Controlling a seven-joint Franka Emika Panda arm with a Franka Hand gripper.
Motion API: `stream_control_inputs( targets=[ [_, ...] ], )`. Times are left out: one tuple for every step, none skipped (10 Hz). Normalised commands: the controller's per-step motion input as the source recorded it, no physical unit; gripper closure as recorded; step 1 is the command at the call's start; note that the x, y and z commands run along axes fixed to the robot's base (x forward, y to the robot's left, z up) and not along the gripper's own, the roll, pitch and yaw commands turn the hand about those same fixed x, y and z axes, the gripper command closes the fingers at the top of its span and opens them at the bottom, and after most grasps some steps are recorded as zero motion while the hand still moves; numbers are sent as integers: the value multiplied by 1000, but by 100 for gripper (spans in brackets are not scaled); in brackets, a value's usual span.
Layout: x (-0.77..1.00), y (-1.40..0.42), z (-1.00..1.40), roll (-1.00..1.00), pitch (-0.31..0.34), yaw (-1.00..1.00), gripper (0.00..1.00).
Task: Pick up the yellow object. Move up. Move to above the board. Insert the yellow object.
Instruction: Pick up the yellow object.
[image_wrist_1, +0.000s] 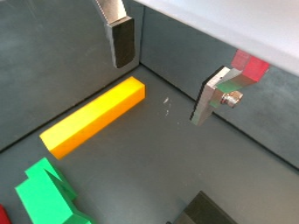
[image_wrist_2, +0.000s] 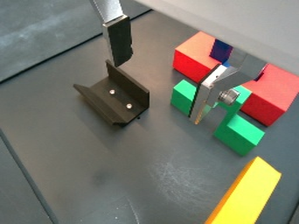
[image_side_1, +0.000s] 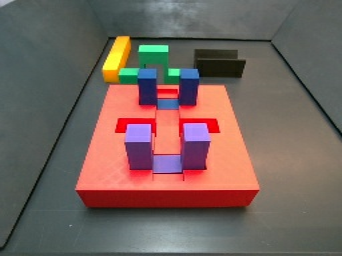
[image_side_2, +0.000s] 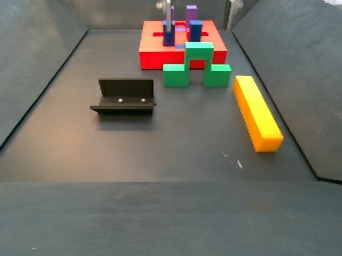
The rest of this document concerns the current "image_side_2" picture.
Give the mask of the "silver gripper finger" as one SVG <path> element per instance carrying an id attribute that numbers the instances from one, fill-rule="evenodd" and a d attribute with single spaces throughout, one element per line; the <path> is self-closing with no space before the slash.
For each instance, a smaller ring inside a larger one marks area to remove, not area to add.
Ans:
<path id="1" fill-rule="evenodd" d="M 231 29 L 237 23 L 238 14 L 243 9 L 243 0 L 229 0 L 229 19 L 227 19 L 227 29 Z"/>
<path id="2" fill-rule="evenodd" d="M 159 0 L 159 1 L 157 2 L 157 8 L 163 11 L 167 31 L 171 31 L 173 1 L 171 1 L 171 0 Z"/>

